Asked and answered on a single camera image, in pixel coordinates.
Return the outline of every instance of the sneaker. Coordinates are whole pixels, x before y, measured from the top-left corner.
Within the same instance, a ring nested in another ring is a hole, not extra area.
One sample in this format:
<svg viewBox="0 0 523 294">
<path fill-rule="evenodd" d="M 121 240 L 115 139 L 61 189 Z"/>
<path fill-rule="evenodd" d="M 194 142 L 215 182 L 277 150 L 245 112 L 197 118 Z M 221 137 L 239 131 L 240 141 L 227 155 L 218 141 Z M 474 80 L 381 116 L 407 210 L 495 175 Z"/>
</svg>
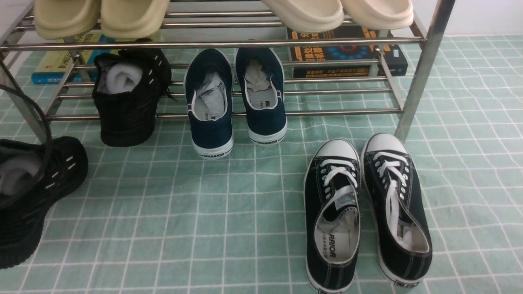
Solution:
<svg viewBox="0 0 523 294">
<path fill-rule="evenodd" d="M 341 293 L 353 280 L 360 241 L 359 156 L 343 140 L 325 143 L 303 184 L 306 268 L 320 293 Z"/>
<path fill-rule="evenodd" d="M 287 133 L 280 59 L 271 48 L 240 48 L 234 67 L 247 111 L 249 138 L 259 145 L 279 143 Z"/>
<path fill-rule="evenodd" d="M 151 137 L 160 96 L 171 71 L 161 49 L 127 49 L 95 57 L 98 77 L 93 99 L 100 114 L 100 137 L 112 147 L 139 145 Z"/>
<path fill-rule="evenodd" d="M 185 73 L 192 145 L 204 159 L 220 159 L 231 153 L 233 83 L 231 64 L 216 49 L 200 52 Z"/>
<path fill-rule="evenodd" d="M 0 269 L 27 260 L 36 250 L 51 206 L 74 192 L 87 177 L 87 154 L 76 138 L 52 141 L 43 176 L 27 192 L 0 208 Z M 31 185 L 45 162 L 46 144 L 0 140 L 0 199 Z"/>
<path fill-rule="evenodd" d="M 395 285 L 415 287 L 429 269 L 432 243 L 412 158 L 390 134 L 370 138 L 361 157 L 377 224 L 380 267 Z"/>
</svg>

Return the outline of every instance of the black cord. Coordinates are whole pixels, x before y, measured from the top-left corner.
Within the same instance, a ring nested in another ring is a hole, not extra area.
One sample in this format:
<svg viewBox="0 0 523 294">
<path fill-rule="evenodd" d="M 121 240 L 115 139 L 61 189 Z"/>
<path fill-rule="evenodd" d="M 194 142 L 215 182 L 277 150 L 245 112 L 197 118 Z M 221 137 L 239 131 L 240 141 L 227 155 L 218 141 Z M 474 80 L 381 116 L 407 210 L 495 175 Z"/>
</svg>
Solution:
<svg viewBox="0 0 523 294">
<path fill-rule="evenodd" d="M 40 169 L 38 169 L 36 175 L 32 178 L 31 182 L 26 185 L 24 188 L 22 188 L 20 191 L 18 191 L 15 195 L 0 195 L 0 208 L 5 208 L 6 206 L 11 205 L 13 202 L 15 202 L 17 199 L 25 195 L 30 189 L 36 185 L 37 182 L 40 181 L 40 179 L 44 176 L 44 173 L 46 172 L 47 165 L 49 164 L 49 160 L 51 159 L 51 154 L 53 151 L 53 136 L 51 134 L 51 128 L 49 127 L 49 122 L 47 121 L 46 115 L 43 113 L 43 110 L 40 108 L 40 106 L 29 96 L 25 95 L 24 93 L 13 89 L 11 87 L 8 87 L 6 85 L 0 84 L 0 90 L 4 90 L 10 94 L 16 95 L 20 97 L 24 102 L 29 104 L 35 112 L 40 117 L 40 120 L 43 124 L 44 131 L 46 132 L 46 150 L 43 154 L 42 164 L 40 165 Z"/>
</svg>

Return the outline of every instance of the white shoelace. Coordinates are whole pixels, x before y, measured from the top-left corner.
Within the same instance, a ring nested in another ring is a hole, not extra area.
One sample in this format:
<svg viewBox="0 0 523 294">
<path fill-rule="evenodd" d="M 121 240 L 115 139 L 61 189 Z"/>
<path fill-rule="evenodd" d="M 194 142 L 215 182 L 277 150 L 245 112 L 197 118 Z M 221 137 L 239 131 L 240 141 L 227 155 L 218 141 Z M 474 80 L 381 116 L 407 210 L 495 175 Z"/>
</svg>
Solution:
<svg viewBox="0 0 523 294">
<path fill-rule="evenodd" d="M 354 189 L 357 189 L 358 188 L 358 181 L 356 180 L 356 173 L 355 173 L 355 168 L 354 168 L 354 164 L 352 164 L 351 162 L 349 161 L 345 161 L 345 160 L 337 160 L 337 159 L 326 159 L 324 160 L 321 164 L 320 164 L 320 167 L 323 168 L 325 165 L 327 164 L 341 164 L 341 165 L 347 165 L 351 168 L 351 171 L 348 171 L 347 168 L 345 167 L 333 167 L 331 166 L 331 171 L 324 175 L 322 177 L 322 180 L 323 180 L 323 187 L 327 187 L 327 189 L 325 190 L 325 193 L 328 193 L 327 196 L 325 197 L 325 199 L 329 199 L 332 195 L 331 192 L 331 188 L 328 187 L 328 184 L 331 182 L 332 178 L 337 175 L 337 174 L 342 174 L 342 175 L 346 175 L 348 178 L 349 178 L 349 181 L 352 183 L 352 185 L 354 186 Z M 327 171 L 326 168 L 323 168 L 320 173 L 321 174 L 324 174 L 325 172 Z"/>
<path fill-rule="evenodd" d="M 394 158 L 394 159 L 397 159 L 398 161 L 386 161 L 386 160 L 383 160 L 383 162 L 376 161 L 381 156 L 387 156 L 390 158 Z M 400 199 L 403 200 L 405 197 L 404 196 L 405 187 L 407 186 L 407 180 L 408 180 L 408 175 L 402 174 L 400 172 L 400 170 L 397 168 L 400 167 L 401 162 L 403 162 L 405 164 L 405 171 L 408 172 L 409 171 L 408 161 L 403 156 L 399 156 L 399 155 L 392 154 L 389 152 L 378 152 L 378 153 L 376 153 L 376 155 L 374 155 L 374 158 L 372 160 L 376 161 L 376 164 L 374 166 L 377 167 L 377 166 L 381 165 L 380 167 L 378 167 L 378 173 L 380 175 L 380 178 L 383 178 L 385 171 L 388 170 L 388 171 L 392 172 L 394 175 L 396 175 L 397 179 L 401 182 L 402 187 L 400 188 L 400 192 L 398 193 L 396 191 L 397 186 L 398 186 L 398 181 L 395 179 L 390 180 L 391 183 L 390 183 L 390 186 L 388 187 L 387 196 L 385 199 L 385 216 L 387 219 L 387 224 L 389 226 L 389 230 L 391 231 L 391 234 L 394 236 L 394 239 L 396 239 L 396 241 L 398 242 L 399 245 L 401 245 L 405 249 L 410 250 L 413 245 L 412 234 L 411 234 L 410 230 L 405 230 L 403 232 L 403 237 L 399 237 L 397 235 L 397 226 L 398 226 L 398 221 L 400 218 Z"/>
</svg>

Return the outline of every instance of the green checkered mat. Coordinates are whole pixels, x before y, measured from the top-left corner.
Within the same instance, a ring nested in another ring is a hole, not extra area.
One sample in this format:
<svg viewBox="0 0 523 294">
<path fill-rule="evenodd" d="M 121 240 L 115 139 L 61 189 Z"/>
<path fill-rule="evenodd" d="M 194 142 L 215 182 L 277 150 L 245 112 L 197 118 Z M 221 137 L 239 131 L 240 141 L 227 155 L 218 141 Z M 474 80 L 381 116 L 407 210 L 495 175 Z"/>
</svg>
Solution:
<svg viewBox="0 0 523 294">
<path fill-rule="evenodd" d="M 406 92 L 419 49 L 403 48 L 410 69 L 398 83 Z M 232 60 L 233 50 L 224 52 Z M 167 55 L 189 62 L 196 53 Z M 56 86 L 34 86 L 29 77 L 42 54 L 33 53 L 17 79 L 46 105 Z M 364 86 L 373 84 L 287 89 Z M 522 97 L 522 36 L 444 39 L 406 143 L 423 185 L 431 269 L 412 290 L 384 278 L 362 193 L 362 242 L 348 293 L 523 292 Z M 286 97 L 288 110 L 386 106 L 385 94 Z M 234 108 L 242 110 L 240 99 Z M 83 100 L 65 101 L 59 113 L 95 111 Z M 185 102 L 163 99 L 159 111 L 185 112 Z M 1 137 L 36 141 L 6 95 L 0 121 Z M 102 144 L 98 122 L 54 122 L 55 136 L 85 144 L 88 180 L 49 212 L 34 256 L 0 272 L 0 294 L 314 293 L 304 259 L 307 163 L 330 139 L 361 150 L 374 133 L 392 133 L 397 117 L 290 117 L 284 142 L 270 147 L 250 143 L 243 118 L 233 123 L 230 158 L 203 161 L 184 120 L 161 120 L 145 144 L 123 149 Z"/>
</svg>

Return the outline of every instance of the metal shoe rack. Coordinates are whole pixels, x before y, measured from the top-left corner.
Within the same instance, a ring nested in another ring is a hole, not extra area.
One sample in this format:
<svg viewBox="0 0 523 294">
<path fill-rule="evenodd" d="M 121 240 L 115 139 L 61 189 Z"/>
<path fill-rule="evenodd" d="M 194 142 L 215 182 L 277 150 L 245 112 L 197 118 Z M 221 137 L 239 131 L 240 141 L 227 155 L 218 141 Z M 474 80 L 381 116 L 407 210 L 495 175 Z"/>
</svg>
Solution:
<svg viewBox="0 0 523 294">
<path fill-rule="evenodd" d="M 297 90 L 286 91 L 287 96 L 302 96 L 302 95 L 342 95 L 346 99 L 350 99 L 350 94 L 366 94 L 366 93 L 391 93 L 392 108 L 367 108 L 367 109 L 332 109 L 332 110 L 309 110 L 309 111 L 288 111 L 288 116 L 328 116 L 328 115 L 370 115 L 370 114 L 398 114 L 399 124 L 395 135 L 401 140 L 405 140 L 409 128 L 414 119 L 416 109 L 424 91 L 425 85 L 433 67 L 436 54 L 438 52 L 445 28 L 447 26 L 452 8 L 455 0 L 438 0 L 436 9 L 434 11 L 433 19 L 427 32 L 424 31 L 423 26 L 420 25 L 419 19 L 415 18 L 414 23 L 410 27 L 413 37 L 408 38 L 390 38 L 387 37 L 387 31 L 379 31 L 378 37 L 373 39 L 366 38 L 340 38 L 328 40 L 249 40 L 236 42 L 155 42 L 155 43 L 134 43 L 134 42 L 118 42 L 118 43 L 75 43 L 74 39 L 67 39 L 65 43 L 37 43 L 37 44 L 21 44 L 18 43 L 20 38 L 26 31 L 34 31 L 33 24 L 34 16 L 31 12 L 31 7 L 20 16 L 19 20 L 15 22 L 3 36 L 0 36 L 0 83 L 11 86 L 21 91 L 13 75 L 9 71 L 13 60 L 6 64 L 5 57 L 9 52 L 15 52 L 15 59 L 23 51 L 51 51 L 51 50 L 69 50 L 72 56 L 75 56 L 74 62 L 67 68 L 64 77 L 62 78 L 59 89 L 55 97 L 51 100 L 46 109 L 47 118 L 49 121 L 79 121 L 79 120 L 97 120 L 97 115 L 57 115 L 57 111 L 64 100 L 77 99 L 91 99 L 90 95 L 71 95 L 67 91 L 70 88 L 85 88 L 93 87 L 94 83 L 90 81 L 87 74 L 88 70 L 94 69 L 94 66 L 85 65 L 79 52 L 81 50 L 93 49 L 126 49 L 136 47 L 155 47 L 155 48 L 239 48 L 239 47 L 322 47 L 322 46 L 347 46 L 347 45 L 375 45 L 377 48 L 374 57 L 367 60 L 346 60 L 346 61 L 319 61 L 319 62 L 284 62 L 284 66 L 310 66 L 310 65 L 362 65 L 370 64 L 371 70 L 368 77 L 338 77 L 338 78 L 292 78 L 287 79 L 288 84 L 308 84 L 308 83 L 353 83 L 353 82 L 384 82 L 388 84 L 385 87 L 378 88 L 362 88 L 362 89 L 333 89 L 333 90 Z M 165 18 L 170 20 L 176 18 L 224 18 L 235 17 L 245 18 L 243 21 L 228 21 L 228 22 L 165 22 L 162 25 L 163 29 L 187 29 L 187 28 L 260 28 L 260 27 L 284 27 L 283 23 L 278 20 L 251 20 L 263 17 L 273 17 L 274 14 L 268 10 L 261 11 L 243 11 L 243 12 L 169 12 Z M 350 19 L 345 19 L 344 26 L 355 25 Z M 419 58 L 414 77 L 408 91 L 407 97 L 404 99 L 398 90 L 391 72 L 387 64 L 379 54 L 379 48 L 387 44 L 419 44 L 422 52 Z M 384 69 L 385 76 L 377 76 L 378 66 L 381 65 Z M 187 64 L 171 64 L 174 69 L 184 69 Z M 73 83 L 71 77 L 73 73 L 79 72 L 82 79 L 88 82 Z M 173 81 L 173 86 L 182 86 L 181 81 Z M 238 96 L 241 93 L 234 92 L 233 95 Z M 183 93 L 172 93 L 174 97 L 183 98 Z M 43 141 L 45 139 L 41 121 L 34 110 L 26 105 L 17 96 L 10 96 L 15 106 L 18 108 L 22 116 L 35 132 L 36 136 Z M 243 116 L 244 113 L 237 112 L 235 116 Z M 183 114 L 158 114 L 159 118 L 185 118 L 186 113 Z"/>
</svg>

